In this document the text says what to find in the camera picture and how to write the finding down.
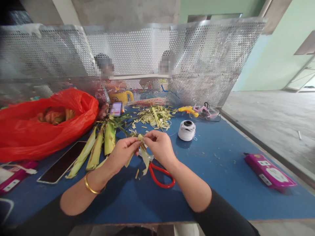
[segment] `perforated metal screen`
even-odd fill
[[[257,40],[262,18],[184,25],[1,27],[0,105],[75,87],[129,105],[221,107]]]

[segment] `pink charger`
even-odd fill
[[[246,163],[253,169],[258,177],[269,187],[277,190],[283,190],[287,187],[293,187],[297,184],[273,165],[267,158],[260,154],[246,155]]]
[[[18,165],[4,164],[3,166],[14,166],[14,167],[10,168],[9,170],[6,170],[6,173],[9,173],[9,175],[3,176],[3,182],[0,182],[0,195],[4,195],[10,192],[29,174],[37,173],[37,171],[34,170],[34,168],[37,166],[37,162],[35,161],[25,161],[25,162],[19,163]]]

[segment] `phone screen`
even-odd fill
[[[56,183],[76,161],[86,142],[76,142],[58,161],[55,162],[37,181]]]

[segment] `white cable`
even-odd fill
[[[178,137],[184,141],[190,141],[192,139],[197,140],[195,137],[196,125],[192,121],[185,120],[180,124]]]
[[[18,168],[20,168],[20,169],[22,169],[22,170],[25,170],[26,173],[28,173],[28,174],[36,174],[36,173],[37,173],[37,170],[34,170],[34,169],[27,169],[27,168],[25,168],[25,167],[23,167],[23,166],[20,166],[20,165],[3,164],[3,165],[1,165],[0,167],[2,167],[2,166],[15,166],[15,167],[18,167]]]

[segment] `gold bangle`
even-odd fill
[[[88,184],[88,174],[89,174],[90,172],[87,172],[86,173],[86,175],[85,175],[85,177],[84,177],[84,182],[85,182],[85,186],[86,186],[86,188],[88,189],[88,190],[90,190],[92,193],[94,193],[94,194],[101,194],[104,190],[105,190],[105,187],[103,188],[103,190],[101,190],[100,192],[96,192],[96,191],[94,191],[93,189],[91,189],[91,187],[89,186],[89,184]]]

